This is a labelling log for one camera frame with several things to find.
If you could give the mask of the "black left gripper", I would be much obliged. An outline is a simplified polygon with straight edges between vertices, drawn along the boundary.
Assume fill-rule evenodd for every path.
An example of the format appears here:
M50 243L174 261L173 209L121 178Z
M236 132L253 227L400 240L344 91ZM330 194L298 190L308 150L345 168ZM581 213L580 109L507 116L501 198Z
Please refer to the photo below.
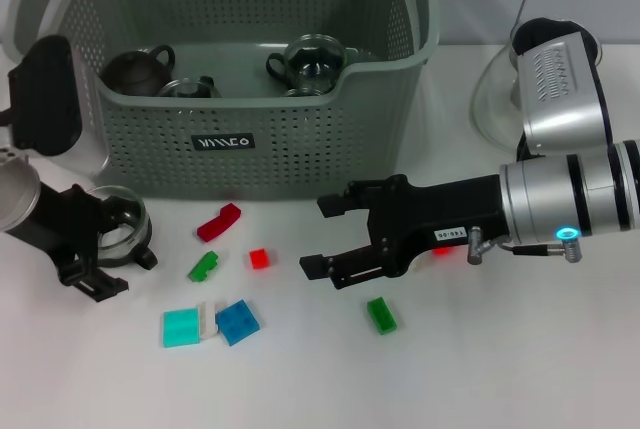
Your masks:
M95 302L129 289L128 283L98 265L98 236L137 227L137 203L118 196L100 201L79 185L58 192L44 183L33 209L4 232L45 252L58 267L59 281Z

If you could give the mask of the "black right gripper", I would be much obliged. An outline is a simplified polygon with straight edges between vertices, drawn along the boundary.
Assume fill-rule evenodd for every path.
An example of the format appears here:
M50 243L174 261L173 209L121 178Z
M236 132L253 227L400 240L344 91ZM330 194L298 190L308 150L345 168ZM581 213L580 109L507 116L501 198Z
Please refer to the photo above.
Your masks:
M319 197L317 205L325 218L369 209L370 246L299 260L309 280L329 279L338 290L400 277L427 251L466 245L474 227L484 239L508 234L497 175L430 187L413 186L406 175L351 181L341 194Z

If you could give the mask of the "grey perforated storage basket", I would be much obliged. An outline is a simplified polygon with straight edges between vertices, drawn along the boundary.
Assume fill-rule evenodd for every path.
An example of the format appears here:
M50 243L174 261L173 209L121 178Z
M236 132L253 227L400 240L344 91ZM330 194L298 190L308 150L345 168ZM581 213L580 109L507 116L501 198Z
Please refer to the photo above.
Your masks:
M20 61L47 33L51 0L10 0L2 36ZM49 32L96 76L109 162L95 175L150 196L307 198L392 174L438 0L62 0ZM265 63L306 34L334 37L348 65L332 91L284 97ZM220 98L125 96L101 80L129 51L174 49L172 81L210 76Z

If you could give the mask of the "green rectangular brick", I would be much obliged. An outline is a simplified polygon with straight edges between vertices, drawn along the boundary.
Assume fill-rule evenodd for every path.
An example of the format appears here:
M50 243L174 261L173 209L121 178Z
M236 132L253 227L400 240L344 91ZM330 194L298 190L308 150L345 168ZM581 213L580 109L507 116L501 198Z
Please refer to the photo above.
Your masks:
M398 324L383 297L368 301L366 309L380 335L387 335L397 330Z

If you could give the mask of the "translucent green stepped brick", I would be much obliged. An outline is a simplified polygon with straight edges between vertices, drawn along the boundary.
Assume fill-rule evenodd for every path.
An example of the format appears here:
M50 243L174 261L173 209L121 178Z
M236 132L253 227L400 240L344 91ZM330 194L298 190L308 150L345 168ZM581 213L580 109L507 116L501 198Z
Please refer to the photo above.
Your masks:
M218 259L218 255L213 251L205 253L189 272L188 279L196 283L204 282L209 274L217 268Z

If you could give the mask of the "cyan flat brick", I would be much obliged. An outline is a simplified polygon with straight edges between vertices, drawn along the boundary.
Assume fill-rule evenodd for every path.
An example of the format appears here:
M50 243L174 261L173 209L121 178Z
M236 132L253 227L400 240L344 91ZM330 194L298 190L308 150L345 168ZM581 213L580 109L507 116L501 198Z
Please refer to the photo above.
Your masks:
M164 348L194 345L200 342L199 311L197 308L165 312L162 316L162 344Z

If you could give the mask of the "dark red curved brick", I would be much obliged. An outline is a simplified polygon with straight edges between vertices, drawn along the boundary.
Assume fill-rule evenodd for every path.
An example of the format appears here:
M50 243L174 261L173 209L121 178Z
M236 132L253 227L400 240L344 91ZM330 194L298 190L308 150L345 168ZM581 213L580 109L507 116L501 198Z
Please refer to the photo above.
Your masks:
M222 207L219 214L196 229L197 237L205 242L211 242L228 229L240 218L242 211L235 204L229 203Z

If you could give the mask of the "small white brick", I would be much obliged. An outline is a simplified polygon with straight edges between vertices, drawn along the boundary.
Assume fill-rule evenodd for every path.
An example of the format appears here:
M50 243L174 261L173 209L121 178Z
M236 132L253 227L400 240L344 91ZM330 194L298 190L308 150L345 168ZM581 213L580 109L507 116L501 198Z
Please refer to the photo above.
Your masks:
M199 337L207 340L219 332L216 321L217 305L215 302L205 301L198 305Z

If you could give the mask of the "blue square brick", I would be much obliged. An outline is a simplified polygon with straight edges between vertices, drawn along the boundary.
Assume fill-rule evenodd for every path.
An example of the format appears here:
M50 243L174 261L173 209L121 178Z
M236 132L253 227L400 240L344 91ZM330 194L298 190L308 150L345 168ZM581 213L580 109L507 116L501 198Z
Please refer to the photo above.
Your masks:
M229 346L244 340L260 329L260 325L244 300L216 313L215 321Z

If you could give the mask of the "dark brown clay teapot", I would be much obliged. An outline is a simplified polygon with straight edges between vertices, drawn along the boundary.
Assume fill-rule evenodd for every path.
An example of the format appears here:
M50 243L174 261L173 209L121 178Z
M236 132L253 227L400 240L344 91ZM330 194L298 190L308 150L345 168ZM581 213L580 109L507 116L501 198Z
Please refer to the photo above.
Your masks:
M154 97L172 81L176 57L169 45L150 52L129 51L111 60L101 71L102 82L125 96Z

